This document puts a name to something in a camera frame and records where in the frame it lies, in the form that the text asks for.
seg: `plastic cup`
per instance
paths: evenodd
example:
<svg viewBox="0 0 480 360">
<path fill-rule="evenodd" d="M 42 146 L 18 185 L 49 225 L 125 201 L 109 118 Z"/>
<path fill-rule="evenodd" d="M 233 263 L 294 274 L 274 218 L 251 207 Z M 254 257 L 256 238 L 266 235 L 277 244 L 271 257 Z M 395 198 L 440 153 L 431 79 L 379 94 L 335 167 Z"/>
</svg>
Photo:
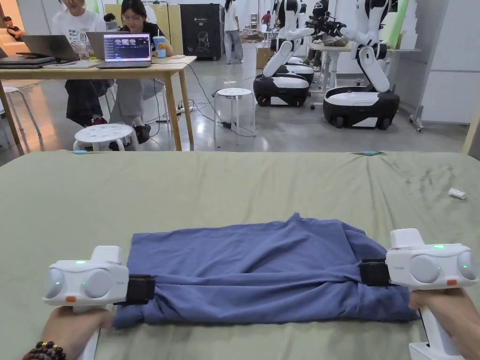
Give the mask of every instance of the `plastic cup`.
<svg viewBox="0 0 480 360">
<path fill-rule="evenodd" d="M 160 59 L 167 57 L 167 38 L 164 36 L 154 36 L 153 43 Z"/>
</svg>

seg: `black shoe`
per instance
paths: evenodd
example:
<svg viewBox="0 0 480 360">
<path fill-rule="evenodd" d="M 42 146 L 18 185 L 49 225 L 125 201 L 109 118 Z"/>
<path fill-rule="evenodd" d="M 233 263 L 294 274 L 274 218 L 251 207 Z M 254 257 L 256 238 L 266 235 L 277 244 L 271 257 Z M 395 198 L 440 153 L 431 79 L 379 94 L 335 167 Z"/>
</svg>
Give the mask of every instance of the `black shoe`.
<svg viewBox="0 0 480 360">
<path fill-rule="evenodd" d="M 135 132 L 137 134 L 139 144 L 146 143 L 148 139 L 150 139 L 150 129 L 150 125 L 135 126 Z"/>
</svg>

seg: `gray floor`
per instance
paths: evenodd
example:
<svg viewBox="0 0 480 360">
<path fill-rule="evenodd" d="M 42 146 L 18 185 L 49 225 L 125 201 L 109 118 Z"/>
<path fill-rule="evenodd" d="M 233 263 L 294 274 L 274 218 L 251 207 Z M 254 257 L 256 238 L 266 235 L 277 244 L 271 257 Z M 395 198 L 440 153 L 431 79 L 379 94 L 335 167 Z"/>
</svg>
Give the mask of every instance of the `gray floor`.
<svg viewBox="0 0 480 360">
<path fill-rule="evenodd" d="M 245 62 L 243 64 L 226 65 L 225 57 L 219 62 L 196 61 L 193 64 L 207 98 L 191 69 L 186 71 L 189 98 L 198 104 L 201 112 L 213 118 L 213 110 L 209 105 L 214 91 L 224 88 L 224 81 L 237 81 L 237 86 L 252 88 L 251 77 L 255 70 L 255 44 L 244 44 Z M 181 100 L 178 76 L 174 77 L 175 100 Z M 64 81 L 46 81 L 40 85 L 22 89 L 29 102 L 34 116 L 42 132 L 40 139 L 28 117 L 23 102 L 18 95 L 13 95 L 15 107 L 24 126 L 21 132 L 21 145 L 8 145 L 3 134 L 0 135 L 0 165 L 33 151 L 70 150 L 74 134 L 80 130 L 75 123 L 65 118 L 67 94 Z M 310 110 L 309 104 L 318 98 L 310 98 L 302 108 L 256 106 L 256 137 L 241 137 L 237 144 L 236 135 L 217 125 L 217 141 L 213 139 L 213 122 L 204 117 L 200 111 L 192 113 L 194 150 L 200 151 L 285 151 L 285 152 L 351 152 L 351 151 L 445 151 L 461 150 L 468 128 L 460 125 L 428 125 L 422 133 L 417 133 L 408 122 L 406 114 L 399 114 L 387 131 L 374 129 L 336 129 L 327 124 L 323 118 L 321 107 Z M 108 114 L 105 99 L 101 99 L 104 113 Z M 163 102 L 157 110 L 156 100 L 152 98 L 145 104 L 145 121 L 157 118 L 165 113 Z M 230 100 L 220 98 L 218 113 L 223 120 L 230 119 Z M 246 129 L 251 129 L 252 103 L 250 99 L 240 100 L 240 122 Z M 3 126 L 8 130 L 6 120 Z M 153 123 L 151 134 L 154 141 L 141 145 L 145 151 L 174 150 L 173 137 L 165 124 Z M 179 121 L 180 136 L 184 150 L 190 150 L 184 115 Z M 251 135 L 241 129 L 241 134 Z"/>
</svg>

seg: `bed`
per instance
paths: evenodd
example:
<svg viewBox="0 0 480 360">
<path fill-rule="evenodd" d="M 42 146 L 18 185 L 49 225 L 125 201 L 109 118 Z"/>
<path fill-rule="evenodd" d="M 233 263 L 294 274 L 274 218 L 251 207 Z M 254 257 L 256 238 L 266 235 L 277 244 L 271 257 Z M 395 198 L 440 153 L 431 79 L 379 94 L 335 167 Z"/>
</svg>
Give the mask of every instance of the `bed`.
<svg viewBox="0 0 480 360">
<path fill-rule="evenodd" d="M 133 233 L 303 217 L 338 218 L 385 247 L 395 228 L 462 242 L 480 257 L 480 162 L 463 154 L 33 153 L 0 168 L 5 359 L 19 359 L 52 310 L 44 275 Z M 448 196 L 455 187 L 466 200 Z M 470 288 L 480 305 L 480 287 Z M 420 322 L 138 326 L 102 331 L 97 360 L 409 359 Z"/>
</svg>

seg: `human hand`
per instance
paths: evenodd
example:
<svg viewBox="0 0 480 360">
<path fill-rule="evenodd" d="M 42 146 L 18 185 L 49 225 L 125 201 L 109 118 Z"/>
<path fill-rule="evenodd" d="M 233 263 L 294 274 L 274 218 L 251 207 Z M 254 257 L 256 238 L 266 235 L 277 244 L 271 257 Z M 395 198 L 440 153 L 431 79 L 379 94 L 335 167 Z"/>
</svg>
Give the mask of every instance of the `human hand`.
<svg viewBox="0 0 480 360">
<path fill-rule="evenodd" d="M 53 341 L 63 348 L 67 359 L 73 360 L 80 355 L 98 327 L 110 326 L 111 318 L 110 312 L 103 309 L 75 314 L 71 307 L 56 308 L 45 324 L 41 340 Z"/>
<path fill-rule="evenodd" d="M 413 291 L 408 306 L 429 308 L 458 351 L 467 359 L 480 360 L 480 315 L 464 289 Z"/>
</svg>

